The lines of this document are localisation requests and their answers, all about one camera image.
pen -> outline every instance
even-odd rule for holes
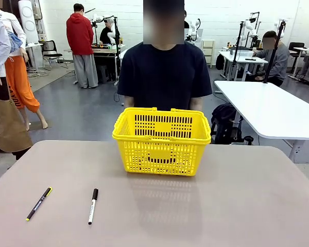
[[[26,221],[29,221],[32,216],[35,214],[35,212],[37,211],[37,209],[39,208],[39,206],[41,205],[41,203],[43,202],[43,200],[45,200],[46,197],[49,196],[49,194],[51,193],[51,191],[53,190],[53,188],[49,187],[46,192],[42,195],[42,197],[39,199],[39,201],[36,203],[35,207],[32,209],[32,211],[29,213],[29,215],[26,218]]]
[[[96,200],[97,200],[97,196],[98,196],[98,189],[94,189],[94,192],[93,192],[93,199],[92,199],[92,205],[91,205],[91,212],[89,213],[88,225],[91,225],[91,224],[93,223],[95,202],[96,202]]]

chair backrest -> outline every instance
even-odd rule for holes
[[[56,53],[57,53],[57,49],[56,49],[56,45],[55,45],[54,40],[39,41],[39,44],[43,44],[41,46],[42,52],[44,52],[44,51],[56,51]]]
[[[294,47],[303,48],[303,47],[304,47],[304,43],[300,43],[300,42],[290,42],[289,48],[288,48],[288,49],[291,50],[291,51],[295,51],[295,52],[299,53],[300,50],[296,50],[296,49],[294,49]]]

yellow highlighter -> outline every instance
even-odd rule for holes
[[[51,193],[51,191],[53,190],[53,188],[49,187],[46,192],[42,195],[42,197],[39,199],[39,201],[36,203],[35,207],[32,209],[32,211],[29,213],[29,215],[26,218],[26,221],[29,221],[32,216],[35,214],[35,212],[37,211],[37,209],[39,208],[39,206],[41,205],[41,203],[43,202],[43,200],[45,200],[46,197],[49,196],[49,194]]]

yellow object on desk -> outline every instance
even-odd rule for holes
[[[211,129],[202,112],[127,108],[112,136],[127,172],[194,176]]]

person in red jacket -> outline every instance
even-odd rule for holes
[[[98,86],[92,50],[94,32],[91,22],[83,16],[83,5],[75,4],[73,8],[74,13],[66,22],[66,36],[73,53],[77,80],[82,89],[94,89]]]

